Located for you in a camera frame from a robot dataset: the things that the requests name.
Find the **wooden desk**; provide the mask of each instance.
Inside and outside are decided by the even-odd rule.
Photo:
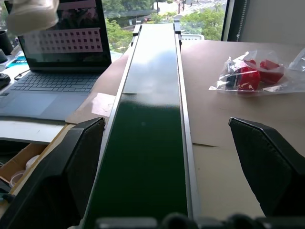
[[[280,44],[214,41],[197,41],[182,46],[183,72],[203,216],[225,219],[236,212],[251,217],[263,215],[239,163],[228,126],[231,116],[274,127],[300,153],[305,136],[305,94],[241,98],[208,91],[209,86],[217,81],[229,56],[236,58],[245,51],[272,49],[282,59],[291,62],[302,48]],[[113,90],[117,90],[126,61],[127,56],[123,56],[114,62],[98,79],[94,91],[112,94]],[[51,151],[71,127],[72,125],[65,127],[43,154]],[[18,182],[13,194],[18,193],[30,173]]]

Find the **cardboard box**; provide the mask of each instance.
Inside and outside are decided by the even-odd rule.
[[[40,155],[46,147],[47,145],[29,144],[0,168],[0,179],[9,183],[11,177],[16,172],[25,170],[28,160],[36,155]]]

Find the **silver laptop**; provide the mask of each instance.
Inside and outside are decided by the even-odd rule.
[[[57,13],[56,26],[19,37],[30,72],[0,95],[0,116],[64,121],[111,64],[102,1],[61,0]]]

